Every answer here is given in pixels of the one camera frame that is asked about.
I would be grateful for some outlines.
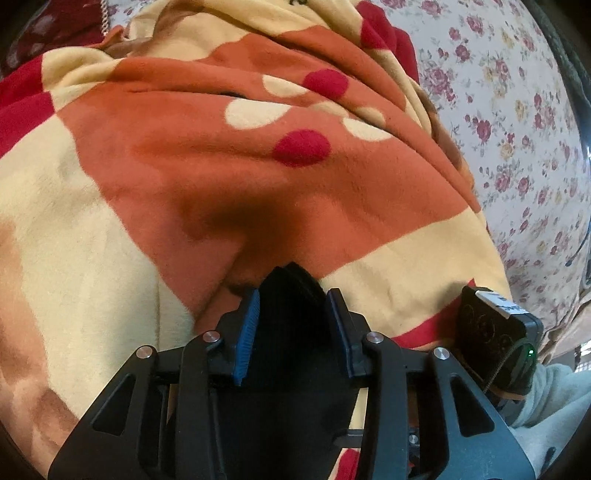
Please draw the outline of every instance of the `floral bedsheet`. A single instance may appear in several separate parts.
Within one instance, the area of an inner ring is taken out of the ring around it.
[[[111,26],[150,2],[109,0]],[[420,83],[472,168],[515,300],[564,334],[579,306],[588,247],[574,253],[591,216],[591,169],[542,32],[519,0],[372,2],[411,36]],[[558,337],[545,338],[543,355]],[[559,350],[589,338],[591,325]]]

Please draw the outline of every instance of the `silver screw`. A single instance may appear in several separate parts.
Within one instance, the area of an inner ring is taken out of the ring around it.
[[[152,356],[152,353],[154,353],[154,350],[152,350],[152,347],[150,347],[149,345],[144,345],[139,347],[136,351],[135,351],[135,356],[137,358],[150,358]]]
[[[438,346],[437,348],[433,349],[433,355],[435,355],[439,360],[447,360],[449,358],[449,350],[447,348],[443,348],[442,346]]]
[[[369,332],[365,338],[371,343],[382,343],[384,341],[384,336],[379,332]]]
[[[210,330],[203,334],[203,341],[206,343],[216,343],[222,336],[215,330]]]

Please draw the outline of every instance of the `patterned blanket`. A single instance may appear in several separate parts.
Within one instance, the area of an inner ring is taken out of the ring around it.
[[[406,41],[364,1],[158,0],[0,83],[0,421],[42,474],[135,348],[276,265],[408,348],[510,295]]]

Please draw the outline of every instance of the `black cable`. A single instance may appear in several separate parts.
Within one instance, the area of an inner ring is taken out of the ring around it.
[[[496,366],[496,369],[494,370],[494,372],[492,373],[492,375],[490,375],[488,377],[488,380],[486,380],[485,382],[485,386],[482,389],[482,391],[484,393],[488,392],[488,389],[491,387],[492,383],[495,381],[496,376],[499,374],[499,372],[501,371],[501,368],[503,368],[503,366],[507,363],[507,360],[509,360],[509,357],[511,357],[511,355],[513,355],[513,353],[515,353],[517,351],[518,348],[523,347],[524,345],[529,345],[530,347],[533,348],[534,352],[535,352],[535,345],[533,343],[531,343],[527,338],[522,338],[520,340],[517,340],[512,346],[511,348],[509,348],[507,350],[507,353],[505,354],[505,356],[499,361],[499,363]]]

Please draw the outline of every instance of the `white label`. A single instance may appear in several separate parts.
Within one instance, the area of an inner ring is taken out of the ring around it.
[[[519,305],[506,299],[500,293],[495,291],[477,290],[476,296],[487,305],[493,307],[497,312],[503,315],[504,318],[509,318],[511,315],[519,315],[521,313],[529,313]]]

